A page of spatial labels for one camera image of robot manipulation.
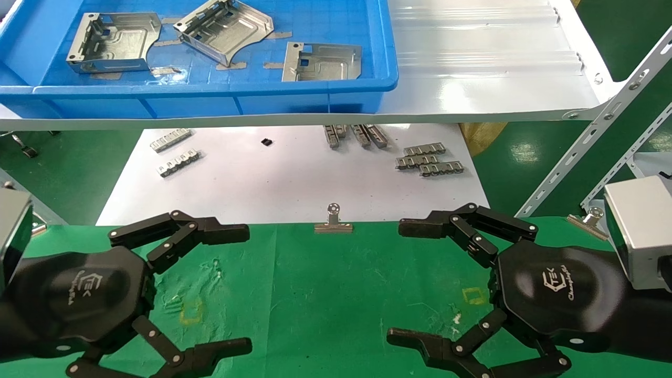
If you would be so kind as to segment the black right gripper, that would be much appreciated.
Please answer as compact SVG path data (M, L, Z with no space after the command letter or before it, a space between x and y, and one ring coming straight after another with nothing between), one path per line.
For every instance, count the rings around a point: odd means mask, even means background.
M480 231L513 244L501 252ZM628 280L614 252L588 247L539 246L538 228L520 218L468 203L426 218L402 218L403 237L449 238L483 268L497 260L499 299L525 337L547 338L582 352L605 352L615 344L613 322L628 291ZM457 341L441 335L389 328L387 342L417 350L425 366L458 377L559 377L571 360L552 342L536 340L538 358L487 367L475 352L507 323L494 309Z

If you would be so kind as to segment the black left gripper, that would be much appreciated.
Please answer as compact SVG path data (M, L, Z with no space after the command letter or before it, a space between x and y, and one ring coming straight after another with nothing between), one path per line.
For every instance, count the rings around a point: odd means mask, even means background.
M137 377L99 364L103 353L118 351L136 333L165 360L151 377L207 377L221 359L250 354L250 338L179 350L146 317L156 295L153 273L165 273L199 244L248 241L248 225L173 211L118 227L109 239L113 248L104 252L20 261L12 277L12 358L60 358L86 350L68 366L67 376ZM155 241L162 244L147 254L148 264L130 250Z

